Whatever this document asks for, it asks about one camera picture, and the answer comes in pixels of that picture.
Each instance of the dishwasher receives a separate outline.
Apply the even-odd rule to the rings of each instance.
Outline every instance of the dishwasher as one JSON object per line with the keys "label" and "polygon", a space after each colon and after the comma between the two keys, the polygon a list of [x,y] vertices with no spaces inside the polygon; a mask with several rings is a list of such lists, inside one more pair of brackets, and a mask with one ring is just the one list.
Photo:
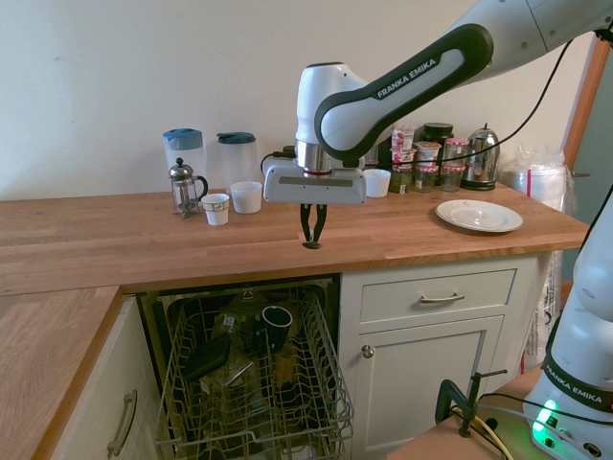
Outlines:
{"label": "dishwasher", "polygon": [[[162,395],[160,458],[306,460],[345,453],[353,408],[333,339],[339,286],[330,275],[147,294],[141,302]],[[268,331],[263,347],[255,345],[270,306],[292,317],[278,353]],[[216,368],[192,372],[195,360],[217,356]]]}

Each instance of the green light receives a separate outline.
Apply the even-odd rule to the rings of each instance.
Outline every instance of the green light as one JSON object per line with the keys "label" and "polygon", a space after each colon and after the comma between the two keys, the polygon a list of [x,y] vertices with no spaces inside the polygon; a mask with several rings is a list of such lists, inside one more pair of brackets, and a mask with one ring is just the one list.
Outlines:
{"label": "green light", "polygon": [[[536,419],[539,422],[546,424],[553,414],[550,409],[557,410],[557,403],[554,400],[547,400],[544,405],[546,408],[540,409],[540,412],[538,412],[538,417],[536,417]],[[533,423],[533,436],[537,441],[542,443],[544,441],[545,436],[547,435],[547,431],[548,430],[545,429],[545,426],[537,422]]]}

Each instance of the drawer handle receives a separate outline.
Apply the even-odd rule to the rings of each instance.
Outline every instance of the drawer handle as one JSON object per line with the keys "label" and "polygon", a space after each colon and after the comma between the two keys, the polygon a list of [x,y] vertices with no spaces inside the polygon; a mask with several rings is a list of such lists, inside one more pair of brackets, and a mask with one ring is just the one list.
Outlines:
{"label": "drawer handle", "polygon": [[366,359],[370,359],[374,355],[375,355],[375,349],[373,347],[371,347],[370,345],[364,345],[362,347],[362,356],[363,357],[365,357]]}
{"label": "drawer handle", "polygon": [[456,300],[463,300],[465,298],[466,298],[465,295],[458,295],[457,292],[454,292],[451,297],[447,297],[444,299],[426,299],[424,296],[422,296],[420,299],[420,303],[421,304],[442,304],[444,302],[455,302]]}
{"label": "drawer handle", "polygon": [[108,450],[108,455],[106,456],[108,458],[111,458],[112,455],[117,457],[122,452],[127,436],[129,436],[130,430],[132,429],[132,424],[134,423],[137,402],[138,393],[136,390],[132,390],[130,394],[124,396],[124,413],[122,414],[122,419],[117,427],[115,439],[106,445],[106,450]]}

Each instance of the kitchen counter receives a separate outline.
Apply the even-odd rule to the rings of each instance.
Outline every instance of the kitchen counter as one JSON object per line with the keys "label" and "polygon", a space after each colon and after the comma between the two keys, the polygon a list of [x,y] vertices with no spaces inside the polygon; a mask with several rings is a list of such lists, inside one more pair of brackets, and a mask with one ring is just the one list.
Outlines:
{"label": "kitchen counter", "polygon": [[[449,199],[481,199],[524,219],[508,234],[438,218]],[[330,206],[321,249],[305,249],[297,204],[262,204],[230,222],[171,213],[170,194],[0,203],[0,295],[121,286],[124,292],[240,283],[578,247],[587,227],[498,185],[491,192],[389,194]]]}
{"label": "kitchen counter", "polygon": [[[449,199],[501,204],[524,224],[465,230],[436,216]],[[11,459],[53,452],[121,293],[549,252],[587,230],[502,185],[330,206],[318,250],[302,247],[295,204],[231,209],[221,227],[174,216],[170,194],[8,201],[0,216],[0,452]]]}

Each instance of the white cup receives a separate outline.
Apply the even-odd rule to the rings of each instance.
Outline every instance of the white cup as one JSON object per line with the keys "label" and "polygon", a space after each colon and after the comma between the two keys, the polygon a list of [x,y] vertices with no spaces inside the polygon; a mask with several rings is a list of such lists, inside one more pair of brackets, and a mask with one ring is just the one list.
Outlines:
{"label": "white cup", "polygon": [[366,170],[366,196],[368,198],[383,198],[390,187],[392,173],[385,170]]}
{"label": "white cup", "polygon": [[209,225],[228,223],[228,208],[230,197],[226,194],[211,194],[202,197],[202,206],[207,212]]}
{"label": "white cup", "polygon": [[261,208],[261,183],[237,182],[230,186],[234,210],[239,214],[257,213]]}

